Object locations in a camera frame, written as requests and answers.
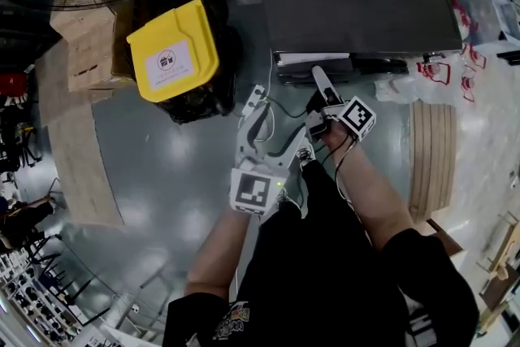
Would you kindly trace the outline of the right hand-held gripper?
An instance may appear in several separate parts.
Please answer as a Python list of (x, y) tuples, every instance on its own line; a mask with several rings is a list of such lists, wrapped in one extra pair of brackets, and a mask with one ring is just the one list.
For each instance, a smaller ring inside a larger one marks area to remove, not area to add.
[(307, 136), (317, 141), (329, 130), (330, 122), (342, 124), (355, 141), (363, 141), (376, 123), (376, 113), (359, 97), (344, 102), (320, 66), (312, 67), (318, 90), (306, 106)]

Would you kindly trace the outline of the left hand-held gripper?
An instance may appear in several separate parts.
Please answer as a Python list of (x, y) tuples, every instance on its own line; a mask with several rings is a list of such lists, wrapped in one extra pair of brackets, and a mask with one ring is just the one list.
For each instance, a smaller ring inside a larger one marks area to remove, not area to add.
[(303, 124), (274, 153), (259, 151), (255, 139), (270, 107), (253, 111), (236, 137), (236, 165), (231, 171), (230, 206), (251, 215), (264, 216), (275, 204), (290, 176), (290, 166), (301, 143), (308, 137)]

